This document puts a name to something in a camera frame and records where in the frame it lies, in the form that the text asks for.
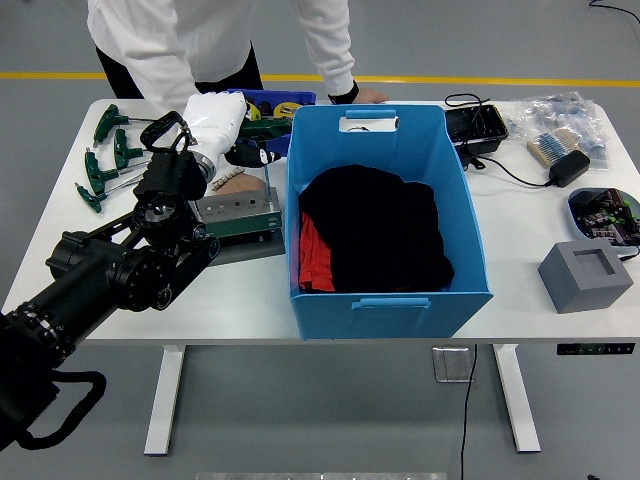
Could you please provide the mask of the person's right hand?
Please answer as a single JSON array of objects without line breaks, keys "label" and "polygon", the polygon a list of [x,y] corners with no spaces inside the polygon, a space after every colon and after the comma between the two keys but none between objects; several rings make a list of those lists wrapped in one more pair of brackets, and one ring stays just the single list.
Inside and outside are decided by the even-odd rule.
[{"label": "person's right hand", "polygon": [[228,174],[216,181],[212,190],[215,195],[228,195],[246,191],[261,190],[265,187],[265,182],[256,176],[240,172],[231,176]]}]

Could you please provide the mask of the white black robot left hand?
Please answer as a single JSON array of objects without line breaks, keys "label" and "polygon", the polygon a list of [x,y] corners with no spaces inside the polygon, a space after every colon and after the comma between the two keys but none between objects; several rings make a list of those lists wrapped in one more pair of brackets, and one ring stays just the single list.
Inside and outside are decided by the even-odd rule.
[{"label": "white black robot left hand", "polygon": [[245,168],[263,168],[282,158],[265,147],[237,143],[246,110],[245,97],[239,91],[209,92],[189,98],[183,118],[193,138],[189,150],[199,163],[216,173],[222,158],[230,165]]}]

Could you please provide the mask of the person's left hand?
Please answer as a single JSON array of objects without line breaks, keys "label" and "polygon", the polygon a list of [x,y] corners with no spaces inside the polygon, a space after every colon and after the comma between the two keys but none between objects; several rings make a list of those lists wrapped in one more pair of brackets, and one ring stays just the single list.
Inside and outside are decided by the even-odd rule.
[{"label": "person's left hand", "polygon": [[363,87],[358,90],[352,104],[380,104],[387,102],[389,96],[378,90]]}]

